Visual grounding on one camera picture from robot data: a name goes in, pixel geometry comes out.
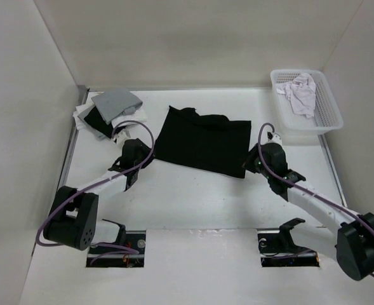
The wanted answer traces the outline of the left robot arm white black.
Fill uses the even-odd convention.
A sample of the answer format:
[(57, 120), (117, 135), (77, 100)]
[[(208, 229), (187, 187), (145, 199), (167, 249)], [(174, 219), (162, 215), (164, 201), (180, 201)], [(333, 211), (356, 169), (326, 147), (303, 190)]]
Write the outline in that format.
[(39, 233), (53, 245), (77, 250), (103, 246), (112, 253), (126, 249), (125, 227), (101, 219), (98, 208), (129, 190), (139, 171), (153, 160), (151, 148), (140, 139), (125, 140), (121, 156), (100, 178), (81, 187), (62, 186)]

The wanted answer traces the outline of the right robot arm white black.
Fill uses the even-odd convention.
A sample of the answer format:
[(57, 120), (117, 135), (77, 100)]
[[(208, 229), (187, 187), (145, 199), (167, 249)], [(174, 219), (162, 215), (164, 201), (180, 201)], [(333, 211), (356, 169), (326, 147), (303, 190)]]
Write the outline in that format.
[(350, 278), (360, 281), (374, 273), (374, 214), (358, 214), (318, 194), (306, 178), (289, 169), (280, 144), (256, 144), (243, 164), (263, 175), (273, 193), (306, 211), (321, 228), (293, 219), (280, 226), (278, 244), (285, 251), (305, 247), (335, 260)]

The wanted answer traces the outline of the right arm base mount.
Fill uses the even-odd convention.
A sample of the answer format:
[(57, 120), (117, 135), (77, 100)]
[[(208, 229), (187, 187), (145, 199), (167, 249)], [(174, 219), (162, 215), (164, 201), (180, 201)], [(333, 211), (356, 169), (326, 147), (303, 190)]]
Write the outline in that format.
[(257, 233), (260, 263), (263, 268), (319, 267), (317, 252), (294, 244), (291, 230), (305, 220), (294, 218), (277, 229)]

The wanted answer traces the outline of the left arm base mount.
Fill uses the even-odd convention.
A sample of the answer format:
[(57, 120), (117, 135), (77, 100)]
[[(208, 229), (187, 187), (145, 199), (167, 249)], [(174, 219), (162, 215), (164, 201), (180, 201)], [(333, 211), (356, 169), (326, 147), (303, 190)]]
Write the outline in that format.
[(86, 257), (87, 268), (142, 268), (147, 244), (146, 231), (129, 231), (124, 224), (103, 219)]

